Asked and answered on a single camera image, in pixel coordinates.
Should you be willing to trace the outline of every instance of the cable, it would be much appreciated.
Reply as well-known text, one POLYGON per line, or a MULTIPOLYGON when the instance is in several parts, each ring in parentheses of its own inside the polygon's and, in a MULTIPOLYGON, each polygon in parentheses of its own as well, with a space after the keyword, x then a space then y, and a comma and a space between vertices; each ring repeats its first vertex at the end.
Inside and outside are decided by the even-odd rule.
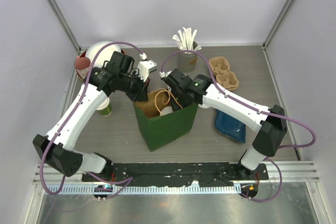
MULTIPOLYGON (((289 117, 287 117, 287 116, 278 115, 278 114, 274 114, 274 113, 270 113, 270 112, 266 112, 266 111, 259 111, 257 108, 255 108, 255 107, 253 107, 253 106, 251 106, 251 105, 249 105, 249 104, 247 104, 247 103, 245 103, 245 102, 243 102, 243 101, 241 101, 241 100, 239 100, 239 99, 237 99, 237 98, 235 98, 235 97, 233 97, 233 96, 231 96, 231 95, 229 95, 229 94, 226 94, 225 91, 223 91, 223 90, 219 87, 219 85, 217 84, 217 82, 216 82, 216 80, 215 80, 215 77, 214 77, 214 75, 213 75, 213 73, 212 73, 212 70, 211 70, 211 67, 210 67, 210 64, 209 64, 208 60, 205 58, 205 56, 203 56, 203 55, 202 55, 201 53, 199 53, 198 51, 193 51, 193 50, 180 50, 180 51, 177 51, 177 52, 172 53, 170 56, 168 56, 168 57, 163 61, 163 64, 162 64, 162 67, 161 67, 161 72, 164 72, 164 66, 166 65, 166 63, 168 62, 168 60, 169 60, 170 58, 172 58, 174 55, 177 55, 177 54, 179 54, 179 53, 181 53, 181 52, 193 52, 193 53, 197 54, 198 56, 200 56, 200 57, 205 61, 206 65, 207 65, 207 67, 208 67, 208 71, 209 71, 209 74, 210 74, 210 77, 211 77, 211 79, 212 79, 213 84, 215 85, 215 87, 217 88, 217 90, 218 90, 220 93, 222 93, 224 96, 226 96, 226 97, 228 97, 228 98, 234 100, 235 102, 238 102, 239 104, 241 104, 241 105, 243 105, 243 106, 245 106, 245 107, 247 107, 247 108, 249 108, 249 109, 251 109, 251 110, 253 110, 253 111, 256 111, 256 112, 258 112, 258 113, 260 113, 260 114, 270 115, 270 116, 273 116, 273 117, 275 117, 275 118, 284 119, 284 120, 287 120, 287 121, 296 123, 296 124, 298 124, 298 125, 301 125, 301 126, 304 127, 305 129, 307 129, 307 130, 311 133, 311 135, 312 135, 312 141, 309 142, 308 144, 294 144, 294 145, 289 145, 289 144, 288 144, 288 145, 282 145, 282 146, 279 147, 279 149, 281 149, 281 148, 290 148, 290 147, 292 147, 292 148, 304 148, 304 147, 312 146, 312 145, 316 142, 316 133, 314 132, 314 130, 313 130, 310 126, 306 125, 305 123, 302 123, 302 122, 300 122, 299 120, 296 120, 296 119, 293 119, 293 118, 289 118, 289 117)), ((269 199, 251 199, 252 201, 256 201, 256 202, 267 202, 267 201, 270 201, 270 200, 276 198, 276 197, 280 194, 280 191, 281 191, 281 188, 282 188, 282 174, 281 174, 281 170, 280 170, 279 166, 278 166, 275 162, 273 162, 271 159, 269 159, 268 157, 266 157, 265 160, 269 160, 270 162, 272 162, 272 163, 276 166, 277 170, 279 171, 279 176, 280 176, 280 185, 279 185, 279 189, 278 189, 278 191, 276 192, 276 194, 275 194, 273 197, 269 198, 269 199)))
POLYGON ((177 105, 180 106, 181 109, 183 109, 183 107, 179 104, 179 102, 177 101, 177 99, 175 98, 175 96, 172 94, 172 92, 170 92, 168 89, 164 89, 164 90, 159 91, 159 92, 155 95, 155 98, 154 98, 154 104, 155 104, 155 107, 156 107, 156 109, 159 111, 160 115, 162 115, 162 111, 159 109, 159 107, 158 107, 158 105, 157 105, 157 103, 156 103, 156 99, 157 99, 158 95, 159 95, 160 93, 163 93, 163 92, 167 92, 167 93, 168 93, 168 100, 167 100, 165 103, 163 102, 164 97, 163 97, 163 99, 162 99, 162 104, 163 104, 163 105, 167 105, 167 104, 169 103, 169 101, 170 101, 170 98, 173 97, 173 99, 175 100, 175 102, 177 103, 177 105))
POLYGON ((259 179, 259 173, 256 172, 256 179, 257 179, 257 186, 259 186, 260 184, 260 179, 259 179))
MULTIPOLYGON (((127 182, 121 189, 119 189, 116 193, 114 193, 114 194, 112 194, 112 195, 106 197, 105 200, 106 200, 106 199, 113 198, 113 197, 115 197, 116 195, 118 195, 119 193, 121 193, 121 191, 123 191, 123 190, 125 189, 125 187, 127 187, 127 186, 129 185, 129 183, 133 180, 133 177, 129 177, 129 178, 125 179, 125 180, 128 180, 128 182, 127 182)), ((103 188, 99 188, 99 190, 111 191, 111 190, 109 190, 109 189, 103 189, 103 188)), ((58 209, 57 207, 55 207, 55 204, 56 204, 56 199, 55 199, 55 200, 51 203, 51 206, 50 206, 50 208, 49 208, 47 214, 46 214, 45 217, 44 217, 43 224, 46 223, 46 221, 47 221, 47 219, 48 219, 48 217, 49 217, 49 215, 51 214, 51 211, 52 211, 53 209, 55 209, 55 210, 58 211, 58 212, 62 212, 62 213, 70 213, 70 212, 74 212, 74 211, 78 210, 79 208, 82 208, 82 207, 86 206, 87 204, 89 204, 89 203, 91 203, 91 202, 93 202, 93 201, 96 201, 96 199, 93 198, 93 199, 91 199, 91 200, 88 200, 87 202, 83 203, 82 205, 80 205, 80 206, 78 206, 78 207, 75 207, 75 208, 72 209, 72 210, 62 210, 62 209, 58 209)))
POLYGON ((279 168, 279 166, 273 161, 271 160, 270 158, 266 157, 265 160, 268 160, 270 161, 272 164, 274 164, 274 166, 277 168, 278 172, 279 172, 279 177, 280 177, 280 183, 279 183, 279 189, 277 190, 277 192, 272 196, 270 197, 269 199, 255 199, 255 198, 251 198, 251 197, 248 197, 248 192, 247 194, 243 194, 241 193, 241 195, 249 200, 252 200, 254 202, 268 202, 268 201, 271 201, 273 199, 275 199, 281 192, 281 189, 282 189, 282 174, 281 174, 281 170, 279 168))
POLYGON ((311 133, 311 135, 312 135, 312 137, 313 137, 312 141, 311 141, 310 143, 308 143, 308 144, 301 144, 301 145, 300 145, 300 144, 299 144, 299 145, 283 145, 283 146, 280 146, 279 149, 280 149, 280 148, 288 148, 288 147, 293 147, 293 148, 309 147, 309 146, 312 146, 312 145, 316 142, 316 134, 315 134, 314 130, 313 130, 310 126, 306 125, 305 123, 302 123, 302 122, 300 122, 299 120, 292 119, 292 118, 289 118, 289 117, 284 116, 284 115, 278 115, 278 114, 274 114, 274 113, 270 113, 270 112, 266 112, 266 111, 259 111, 257 108, 255 108, 255 107, 253 107, 253 106, 251 106, 251 105, 249 105, 249 104, 247 104, 247 103, 245 103, 245 102, 239 100, 238 98, 235 98, 235 97, 233 97, 233 96, 231 96, 231 95, 229 95, 229 94, 226 94, 225 91, 223 91, 223 90, 219 87, 218 83, 216 82, 215 77, 214 77, 214 75, 212 74, 212 70, 211 70, 211 67, 210 67, 210 64, 209 64, 208 60, 205 58, 205 56, 203 56, 203 55, 202 55, 201 53, 199 53, 198 51, 192 51, 192 50, 180 50, 180 51, 177 51, 177 52, 172 53, 170 56, 168 56, 168 57, 163 61, 163 64, 162 64, 162 67, 161 67, 161 72, 164 71, 164 66, 166 65, 167 61, 168 61, 170 58, 172 58, 174 55, 179 54, 180 52, 193 52, 193 53, 197 54, 198 56, 200 56, 200 57, 205 61, 206 65, 207 65, 207 67, 208 67, 209 74, 210 74, 210 77, 211 77, 211 79, 212 79, 213 84, 214 84, 215 87, 219 90, 219 92, 221 92, 221 93, 222 93, 223 95, 225 95, 226 97, 229 97, 230 99, 234 100, 235 102, 238 102, 239 104, 241 104, 241 105, 243 105, 243 106, 245 106, 245 107, 247 107, 247 108, 249 108, 249 109, 251 109, 251 110, 253 110, 253 111, 255 111, 255 112, 258 112, 258 113, 260 113, 260 114, 270 115, 270 116, 273 116, 273 117, 275 117, 275 118, 285 119, 285 120, 287 120, 287 121, 290 121, 290 122, 299 124, 299 125, 301 125, 302 127, 306 128, 306 129, 311 133))
POLYGON ((129 178, 124 179, 124 180, 122 180, 122 181, 111 182, 111 181, 103 180, 103 179, 101 179, 100 177, 96 176, 95 174, 93 174, 93 173, 91 173, 91 172, 86 172, 86 173, 89 174, 91 177, 93 177, 93 178, 99 180, 100 182, 103 182, 103 183, 106 183, 106 184, 110 184, 110 185, 118 185, 118 184, 122 184, 122 183, 125 183, 125 182, 126 182, 126 184, 125 184, 119 191, 117 191, 116 193, 114 193, 114 194, 112 194, 112 195, 106 197, 106 199, 113 198, 113 197, 115 197, 116 195, 118 195, 119 193, 121 193, 121 191, 123 191, 123 190, 125 189, 125 187, 127 187, 127 186, 130 184, 130 182, 133 180, 133 177, 129 177, 129 178))
POLYGON ((44 163, 46 161, 47 154, 48 154, 48 152, 49 152, 49 150, 50 150, 53 142, 59 136, 59 134, 61 133, 61 131, 63 130, 63 128, 67 124, 67 122, 70 120, 70 118, 72 117, 72 115, 77 110, 78 106, 81 104, 81 102, 82 102, 82 100, 83 100, 83 98, 85 96, 86 90, 88 89, 89 79, 90 79, 91 72, 92 72, 92 69, 93 69, 93 65, 95 64, 96 59, 98 58, 98 56, 100 55, 100 53, 105 48, 107 48, 109 46, 112 46, 112 45, 115 45, 115 44, 123 44, 123 45, 131 46, 131 47, 135 48, 140 54, 143 54, 143 51, 141 51, 141 49, 138 48, 137 46, 135 46, 135 45, 133 45, 131 43, 122 42, 122 41, 115 41, 115 42, 107 43, 102 48, 100 48, 99 51, 96 53, 95 57, 92 60, 91 65, 90 65, 90 68, 89 68, 89 71, 88 71, 88 75, 87 75, 86 80, 85 80, 85 85, 84 85, 84 90, 83 90, 82 95, 80 96, 80 98, 79 98, 78 102, 76 103, 75 107, 71 110, 71 112, 69 113, 69 115, 67 116, 67 118, 62 123, 62 125, 58 128, 57 133, 55 133, 55 135, 52 137, 52 139, 48 143, 45 151, 43 152, 43 155, 42 155, 42 158, 41 158, 41 164, 40 164, 39 173, 40 173, 40 180, 41 180, 42 187, 47 192, 47 194, 50 194, 50 195, 57 195, 57 194, 59 194, 62 191, 62 188, 63 188, 63 185, 64 185, 64 181, 65 181, 65 175, 64 175, 63 178, 62 178, 62 181, 61 181, 61 184, 60 184, 58 190, 56 192, 54 192, 54 193, 48 189, 47 184, 46 184, 46 182, 44 180, 44 176, 43 176, 43 168, 44 168, 44 163))

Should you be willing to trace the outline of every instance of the metal floor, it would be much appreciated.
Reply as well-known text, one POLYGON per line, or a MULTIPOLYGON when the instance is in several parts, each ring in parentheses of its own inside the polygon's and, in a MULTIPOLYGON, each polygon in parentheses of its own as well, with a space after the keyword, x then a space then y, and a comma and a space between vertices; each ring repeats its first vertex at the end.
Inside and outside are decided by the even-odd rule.
MULTIPOLYGON (((149 59, 153 59, 158 67, 176 48, 145 48, 149 59)), ((136 59, 139 55, 134 49, 126 49, 126 53, 136 59)), ((278 98, 268 70, 261 46, 236 47, 204 47, 201 53, 208 59, 224 56, 230 63, 240 85, 235 93, 259 104, 273 106, 278 98)), ((172 58, 165 71, 176 67, 176 59, 172 58)), ((208 75, 206 65, 198 59, 196 69, 190 77, 197 74, 208 75)), ((150 91, 164 88, 165 83, 159 78, 159 71, 150 75, 150 91)), ((78 81, 77 94, 82 82, 78 81)), ((81 132, 76 143, 76 150, 87 153, 100 153, 115 163, 141 162, 237 162, 244 151, 251 145, 256 133, 247 129, 246 144, 236 143, 221 135, 214 129, 214 109, 198 109, 193 128, 187 135, 174 142, 150 152, 143 140, 135 118, 132 102, 122 92, 110 95, 112 114, 108 117, 94 113, 81 132)), ((289 134, 283 144, 291 143, 289 134)), ((297 160, 292 149, 279 150, 274 157, 276 161, 297 160)))
MULTIPOLYGON (((258 198, 269 198, 277 188, 278 183, 260 184, 258 198)), ((123 195, 78 208, 92 198, 45 196, 37 224, 318 223, 306 183, 284 183, 281 194, 266 203, 252 202, 238 194, 123 195)))

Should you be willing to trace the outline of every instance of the paper cup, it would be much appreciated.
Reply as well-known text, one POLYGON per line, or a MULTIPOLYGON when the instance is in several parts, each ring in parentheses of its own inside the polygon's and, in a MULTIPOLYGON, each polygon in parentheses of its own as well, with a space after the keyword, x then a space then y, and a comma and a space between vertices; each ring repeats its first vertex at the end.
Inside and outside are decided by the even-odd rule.
POLYGON ((77 74, 82 80, 84 80, 85 77, 88 75, 90 64, 90 59, 86 57, 78 58, 73 64, 77 71, 77 74))
MULTIPOLYGON (((193 42, 194 49, 197 47, 197 43, 193 42)), ((177 68, 182 72, 191 72, 196 67, 197 54, 188 54, 185 52, 179 53, 177 55, 177 68)))
POLYGON ((201 108, 201 109, 209 109, 210 108, 210 106, 207 106, 207 105, 204 105, 204 104, 199 104, 198 107, 201 108))
POLYGON ((173 113, 173 108, 171 106, 168 106, 168 107, 165 107, 162 111, 161 111, 162 114, 160 115, 167 115, 167 114, 170 114, 170 113, 173 113))
POLYGON ((106 98, 105 101, 96 109, 100 114, 108 116, 112 112, 112 106, 110 104, 110 98, 106 98))

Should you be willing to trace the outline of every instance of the gray container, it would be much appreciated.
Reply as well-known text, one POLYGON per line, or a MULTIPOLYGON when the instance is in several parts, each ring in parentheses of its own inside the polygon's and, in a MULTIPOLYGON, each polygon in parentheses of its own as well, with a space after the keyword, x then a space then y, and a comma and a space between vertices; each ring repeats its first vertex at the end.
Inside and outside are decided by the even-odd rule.
MULTIPOLYGON (((197 43, 193 42, 193 48, 197 47, 197 43)), ((191 72, 196 67, 197 54, 186 54, 182 52, 177 55, 177 67, 182 72, 191 72)))

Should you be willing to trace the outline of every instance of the metal frame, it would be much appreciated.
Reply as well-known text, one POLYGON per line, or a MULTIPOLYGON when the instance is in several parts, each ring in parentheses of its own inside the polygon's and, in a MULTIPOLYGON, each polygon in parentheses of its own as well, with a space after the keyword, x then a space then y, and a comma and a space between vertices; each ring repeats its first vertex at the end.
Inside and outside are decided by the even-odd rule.
POLYGON ((279 13, 271 31, 269 32, 265 43, 263 44, 264 48, 267 48, 268 45, 270 44, 270 42, 272 41, 275 33, 277 32, 277 30, 279 29, 281 23, 283 22, 285 16, 287 15, 288 11, 290 10, 291 6, 293 5, 295 0, 286 0, 281 12, 279 13))
POLYGON ((47 0, 49 6, 51 9, 54 11, 59 23, 61 24, 62 28, 64 29, 65 33, 67 34, 68 38, 70 39, 72 45, 74 46, 75 50, 77 53, 80 53, 80 46, 72 33, 67 21, 65 20, 58 4, 56 3, 55 0, 47 0))
POLYGON ((44 193, 42 185, 35 185, 35 193, 29 206, 29 212, 27 214, 25 224, 36 224, 41 210, 44 193))
MULTIPOLYGON (((268 50, 267 48, 263 47, 263 51, 264 51, 264 55, 265 55, 265 59, 266 59, 266 63, 267 63, 267 66, 268 66, 268 69, 269 69, 269 72, 271 74, 271 78, 272 78, 272 81, 273 81, 273 85, 275 87, 275 91, 277 93, 277 97, 279 99, 279 102, 280 102, 280 106, 283 107, 284 111, 285 111, 285 114, 288 115, 287 111, 286 111, 286 106, 285 106, 285 102, 282 98, 282 95, 281 95, 281 91, 280 91, 280 87, 278 85, 278 80, 277 80, 277 76, 274 72, 274 67, 273 67, 273 64, 272 64, 272 61, 271 59, 269 58, 269 53, 268 53, 268 50)), ((286 122, 287 123, 287 129, 288 129, 288 133, 290 135, 290 138, 293 142, 293 144, 297 144, 297 141, 296 141, 296 138, 295 138, 295 135, 294 135, 294 132, 293 132, 293 128, 291 126, 291 123, 289 121, 286 122)), ((301 154, 299 152, 299 150, 297 148, 295 148, 295 154, 298 158, 299 161, 302 161, 302 157, 301 157, 301 154)))
MULTIPOLYGON (((85 183, 77 185, 64 185, 60 195, 106 195, 106 192, 96 192, 95 183, 85 183)), ((113 191, 119 191, 122 187, 113 185, 113 191)), ((49 190, 56 192, 59 185, 50 185, 49 190)), ((176 195, 176 194, 240 194, 240 184, 222 187, 200 187, 197 181, 188 187, 126 187, 120 195, 176 195)))
MULTIPOLYGON (((202 47, 241 47, 241 46, 263 46, 263 42, 260 43, 202 43, 202 47)), ((162 47, 174 47, 176 48, 176 44, 160 44, 160 45, 141 45, 141 48, 162 48, 162 47)), ((120 45, 121 49, 127 49, 133 47, 128 45, 120 45)), ((88 46, 82 46, 81 50, 88 50, 88 46)))
MULTIPOLYGON (((263 162, 266 164, 269 180, 261 180, 261 183, 279 182, 279 173, 276 167, 271 162, 263 162)), ((320 179, 316 172, 314 163, 312 161, 279 161, 277 162, 283 178, 283 182, 319 182, 320 179)), ((50 185, 59 185, 63 174, 56 171, 52 167, 45 165, 45 182, 50 185)), ((81 181, 82 173, 75 173, 73 176, 66 178, 67 185, 85 185, 87 183, 81 181)), ((254 180, 237 180, 234 183, 254 183, 254 180)), ((33 180, 34 185, 40 185, 39 166, 33 180)))
POLYGON ((335 223, 332 219, 333 216, 328 213, 328 207, 322 197, 324 192, 321 183, 307 182, 306 184, 319 223, 335 223))
POLYGON ((78 80, 78 78, 77 78, 76 70, 73 69, 72 73, 71 73, 68 89, 65 92, 66 95, 65 95, 63 103, 62 103, 62 107, 61 107, 62 110, 60 112, 59 118, 61 118, 64 115, 64 113, 70 107, 70 105, 71 105, 71 103, 74 99, 74 93, 75 93, 74 87, 76 86, 77 80, 78 80))

